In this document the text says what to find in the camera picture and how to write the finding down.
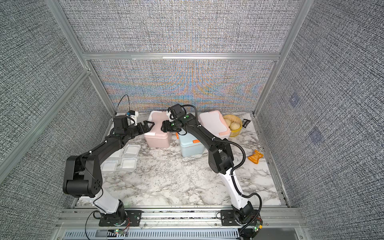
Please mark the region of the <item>pink first aid box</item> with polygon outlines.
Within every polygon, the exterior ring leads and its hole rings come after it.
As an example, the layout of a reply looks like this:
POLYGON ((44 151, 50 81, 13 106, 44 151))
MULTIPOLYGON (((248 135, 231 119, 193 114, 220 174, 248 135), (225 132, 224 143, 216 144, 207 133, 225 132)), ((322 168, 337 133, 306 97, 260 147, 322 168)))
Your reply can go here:
POLYGON ((167 112, 152 111, 148 118, 149 122, 155 123, 153 128, 144 134, 147 144, 151 148, 167 149, 171 145, 172 133, 161 130, 163 121, 169 120, 167 112))

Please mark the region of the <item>blue orange first aid box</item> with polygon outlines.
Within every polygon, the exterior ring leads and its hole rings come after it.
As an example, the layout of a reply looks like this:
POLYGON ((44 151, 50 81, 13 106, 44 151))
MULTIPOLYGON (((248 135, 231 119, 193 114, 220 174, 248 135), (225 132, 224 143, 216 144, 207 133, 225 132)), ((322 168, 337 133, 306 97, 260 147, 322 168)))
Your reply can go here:
POLYGON ((195 155, 201 155, 205 151, 205 146, 192 134, 176 133, 177 139, 179 140, 181 152, 183 157, 191 157, 195 155))

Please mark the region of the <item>white gauze packet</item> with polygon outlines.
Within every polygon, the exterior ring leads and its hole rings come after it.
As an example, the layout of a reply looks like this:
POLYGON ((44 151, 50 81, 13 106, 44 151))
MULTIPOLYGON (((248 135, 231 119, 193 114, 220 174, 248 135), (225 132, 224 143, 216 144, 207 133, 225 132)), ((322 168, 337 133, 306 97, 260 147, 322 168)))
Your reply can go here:
POLYGON ((122 171, 132 173, 135 171, 137 167, 137 162, 138 162, 137 158, 122 158, 120 169, 122 171))
POLYGON ((123 153, 124 153, 124 149, 117 150, 116 152, 114 152, 109 156, 109 159, 119 159, 122 157, 123 153))
POLYGON ((117 170, 117 166, 119 164, 118 160, 106 160, 101 165, 101 171, 103 173, 110 173, 117 170))
POLYGON ((124 148, 124 158, 136 158, 139 155, 140 145, 126 145, 124 148))

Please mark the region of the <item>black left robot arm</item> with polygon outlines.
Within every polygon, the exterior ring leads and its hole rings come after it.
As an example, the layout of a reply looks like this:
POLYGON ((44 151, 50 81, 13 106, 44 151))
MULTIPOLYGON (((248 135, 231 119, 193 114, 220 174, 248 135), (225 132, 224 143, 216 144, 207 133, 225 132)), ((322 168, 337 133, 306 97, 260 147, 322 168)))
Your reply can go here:
POLYGON ((75 198, 88 197, 101 214, 101 224, 122 226, 127 222, 124 204, 103 189, 101 165, 129 140, 146 134, 154 122, 135 122, 129 116, 114 117, 114 127, 105 140, 93 149, 67 158, 63 192, 75 198))

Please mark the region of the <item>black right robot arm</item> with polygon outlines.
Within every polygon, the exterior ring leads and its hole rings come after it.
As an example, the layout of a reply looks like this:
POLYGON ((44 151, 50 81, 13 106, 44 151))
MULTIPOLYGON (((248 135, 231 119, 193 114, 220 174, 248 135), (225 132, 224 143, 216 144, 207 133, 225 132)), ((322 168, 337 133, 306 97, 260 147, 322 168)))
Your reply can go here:
POLYGON ((208 150, 209 166, 224 182, 231 198, 235 222, 246 228, 256 220, 262 209, 258 193, 245 194, 237 179, 235 170, 246 160, 245 150, 237 143, 221 139, 207 130, 197 118, 193 105, 175 104, 167 109, 168 120, 163 121, 161 130, 193 135, 208 150))

